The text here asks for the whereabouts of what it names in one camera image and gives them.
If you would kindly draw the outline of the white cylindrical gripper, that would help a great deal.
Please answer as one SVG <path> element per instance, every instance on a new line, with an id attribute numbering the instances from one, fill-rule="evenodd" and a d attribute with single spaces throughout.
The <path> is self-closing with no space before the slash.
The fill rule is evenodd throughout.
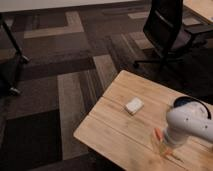
<path id="1" fill-rule="evenodd" d="M 178 148 L 176 150 L 176 153 L 179 157 L 183 157 L 187 154 L 186 147 L 183 145 L 187 142 L 188 138 L 188 135 L 181 134 L 180 132 L 172 128 L 166 128 L 163 130 L 163 142 L 173 149 Z M 151 143 L 155 153 L 163 157 L 166 156 L 167 147 L 164 143 L 160 142 L 156 138 L 152 138 Z"/>

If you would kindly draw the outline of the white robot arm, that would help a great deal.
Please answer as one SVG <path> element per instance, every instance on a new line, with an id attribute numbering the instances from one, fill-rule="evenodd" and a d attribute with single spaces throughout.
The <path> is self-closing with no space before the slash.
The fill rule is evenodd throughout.
<path id="1" fill-rule="evenodd" d="M 167 126 L 163 130 L 155 128 L 150 136 L 153 150 L 162 157 L 173 155 L 190 136 L 213 144 L 213 121 L 206 114 L 205 106 L 195 101 L 170 109 Z"/>

